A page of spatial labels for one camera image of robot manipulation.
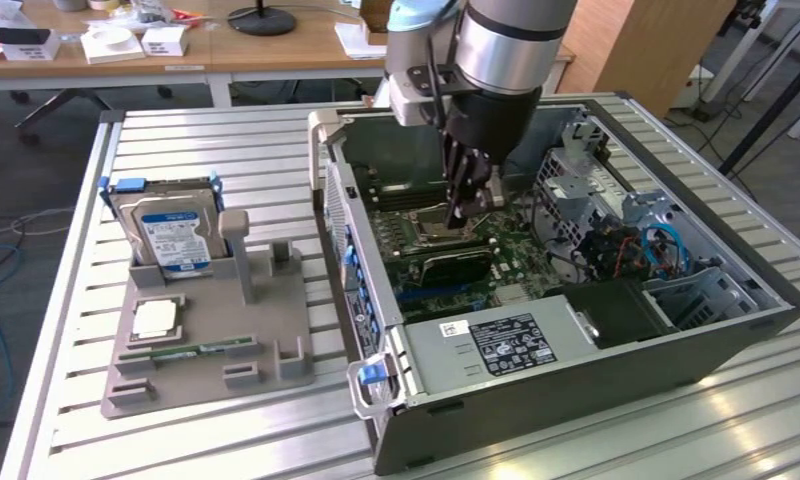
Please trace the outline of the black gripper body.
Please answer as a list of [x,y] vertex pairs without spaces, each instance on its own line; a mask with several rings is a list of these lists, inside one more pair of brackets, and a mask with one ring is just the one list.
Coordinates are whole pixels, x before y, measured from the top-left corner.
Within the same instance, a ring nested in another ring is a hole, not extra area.
[[527,132],[542,93],[539,86],[521,95],[487,90],[454,95],[443,131],[446,157],[478,150],[491,163],[503,163]]

